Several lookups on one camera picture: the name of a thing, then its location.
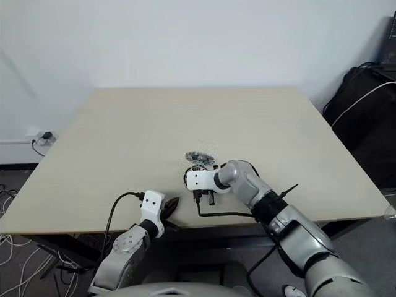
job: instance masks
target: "white wall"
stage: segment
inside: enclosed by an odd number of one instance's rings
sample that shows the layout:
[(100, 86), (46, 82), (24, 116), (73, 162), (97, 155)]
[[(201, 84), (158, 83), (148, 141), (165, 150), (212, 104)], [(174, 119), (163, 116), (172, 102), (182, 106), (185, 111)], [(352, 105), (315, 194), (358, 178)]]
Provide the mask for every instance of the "white wall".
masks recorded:
[[(61, 131), (94, 86), (296, 85), (321, 108), (394, 0), (0, 0), (0, 141)], [(1, 163), (35, 162), (28, 144)]]

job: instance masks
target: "black cable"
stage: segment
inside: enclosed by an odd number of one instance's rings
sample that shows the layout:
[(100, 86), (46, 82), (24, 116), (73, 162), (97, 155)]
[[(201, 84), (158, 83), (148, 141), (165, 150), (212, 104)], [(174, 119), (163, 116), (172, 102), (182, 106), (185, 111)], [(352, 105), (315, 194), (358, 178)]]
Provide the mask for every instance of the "black cable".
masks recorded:
[(8, 196), (11, 196), (12, 198), (15, 198), (15, 195), (10, 194), (10, 192), (15, 192), (16, 194), (18, 194), (18, 191), (17, 191), (17, 190), (14, 190), (14, 189), (5, 191), (5, 193), (6, 193)]
[(40, 153), (38, 150), (35, 149), (35, 143), (37, 143), (38, 140), (35, 140), (35, 139), (32, 140), (32, 149), (33, 149), (37, 154), (39, 154), (40, 156), (44, 157), (45, 155), (43, 155), (42, 153)]
[(111, 223), (111, 219), (113, 218), (114, 209), (116, 208), (117, 203), (121, 200), (121, 198), (123, 198), (123, 197), (125, 197), (127, 195), (133, 195), (133, 196), (136, 196), (138, 198), (143, 198), (144, 193), (143, 192), (140, 192), (140, 193), (127, 192), (127, 193), (124, 193), (124, 194), (120, 195), (116, 199), (116, 201), (114, 202), (114, 204), (113, 204), (113, 206), (112, 206), (112, 208), (110, 210), (109, 219), (107, 220), (107, 225), (106, 225), (106, 230), (105, 230), (105, 237), (103, 238), (103, 244), (102, 244), (101, 251), (100, 251), (100, 260), (99, 260), (98, 264), (100, 264), (103, 261), (103, 257), (105, 256), (106, 238), (107, 238), (107, 236), (109, 234), (110, 223)]
[(250, 166), (252, 166), (254, 173), (255, 173), (258, 177), (260, 177), (259, 173), (257, 172), (256, 168), (253, 166), (252, 163), (250, 163), (250, 162), (248, 162), (248, 161), (245, 161), (245, 160), (239, 160), (239, 161), (245, 162), (245, 163), (249, 164)]
[(54, 281), (55, 281), (55, 285), (56, 285), (56, 291), (58, 292), (58, 297), (61, 297), (61, 291), (59, 290), (58, 279), (56, 278), (55, 273), (53, 275), (54, 275)]
[(247, 274), (246, 274), (246, 278), (247, 278), (247, 280), (248, 280), (247, 282), (248, 282), (249, 286), (252, 288), (252, 290), (256, 293), (256, 295), (257, 295), (258, 297), (264, 297), (264, 296), (263, 296), (263, 294), (261, 294), (261, 292), (260, 292), (260, 291), (256, 288), (256, 286), (253, 284), (251, 275), (252, 275), (253, 271), (255, 271), (255, 269), (258, 268), (258, 266), (260, 266), (261, 263), (263, 263), (265, 260), (267, 260), (268, 257), (271, 256), (271, 254), (272, 254), (276, 249), (277, 249), (277, 246), (276, 246), (276, 245), (273, 246), (272, 249), (271, 249), (268, 253), (266, 253), (265, 256), (264, 256), (263, 258), (261, 258), (256, 264), (254, 264), (254, 265), (252, 266), (252, 268), (250, 268), (249, 271), (248, 271)]
[(242, 213), (242, 212), (220, 212), (220, 213), (201, 213), (200, 212), (200, 201), (196, 200), (197, 202), (197, 209), (198, 209), (198, 215), (200, 217), (225, 217), (227, 215), (236, 215), (238, 217), (249, 217), (249, 218), (254, 218), (254, 215), (251, 215), (250, 213)]
[(64, 269), (61, 269), (61, 282), (62, 282), (64, 285), (68, 286), (68, 285), (70, 285), (70, 283), (66, 282), (66, 281), (63, 279), (63, 270), (64, 270)]

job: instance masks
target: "black plug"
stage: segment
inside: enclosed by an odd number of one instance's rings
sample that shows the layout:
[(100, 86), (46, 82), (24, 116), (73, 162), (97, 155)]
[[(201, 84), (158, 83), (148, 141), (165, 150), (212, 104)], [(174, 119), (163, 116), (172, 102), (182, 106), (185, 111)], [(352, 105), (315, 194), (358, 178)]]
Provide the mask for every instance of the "black plug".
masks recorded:
[(202, 190), (193, 190), (192, 194), (194, 195), (194, 199), (196, 200), (196, 204), (200, 203), (200, 198), (202, 197)]
[(44, 134), (43, 134), (43, 136), (41, 136), (41, 138), (42, 138), (42, 139), (48, 140), (48, 139), (50, 139), (52, 136), (53, 136), (52, 132), (47, 131), (47, 132), (44, 132)]
[(135, 196), (139, 198), (140, 201), (143, 201), (144, 194), (145, 194), (144, 192), (139, 192), (139, 193), (135, 193)]

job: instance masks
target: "black bag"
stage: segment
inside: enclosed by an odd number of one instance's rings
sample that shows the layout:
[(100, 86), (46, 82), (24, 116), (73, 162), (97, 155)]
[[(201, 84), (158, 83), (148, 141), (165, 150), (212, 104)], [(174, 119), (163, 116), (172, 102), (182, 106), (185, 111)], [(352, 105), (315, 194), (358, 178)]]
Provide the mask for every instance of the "black bag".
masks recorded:
[[(371, 68), (352, 68), (324, 111), (332, 125), (354, 102), (389, 81)], [(379, 88), (347, 111), (334, 133), (378, 188), (396, 187), (396, 85)]]

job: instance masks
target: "power outlet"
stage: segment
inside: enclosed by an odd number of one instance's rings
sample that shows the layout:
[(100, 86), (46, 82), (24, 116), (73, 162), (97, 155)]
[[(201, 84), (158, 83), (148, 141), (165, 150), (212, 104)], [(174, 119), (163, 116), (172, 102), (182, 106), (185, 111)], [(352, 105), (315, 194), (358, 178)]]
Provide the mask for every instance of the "power outlet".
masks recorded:
[[(49, 138), (44, 138), (45, 134), (50, 133), (51, 136)], [(37, 144), (38, 145), (52, 145), (56, 142), (58, 135), (54, 131), (40, 131), (36, 135)]]
[[(43, 135), (46, 132), (52, 133), (51, 137), (48, 139), (43, 138)], [(58, 139), (58, 133), (51, 130), (42, 131), (35, 129), (35, 131), (30, 131), (25, 137), (30, 141), (33, 139), (36, 140), (37, 145), (53, 145), (56, 142), (56, 139)]]

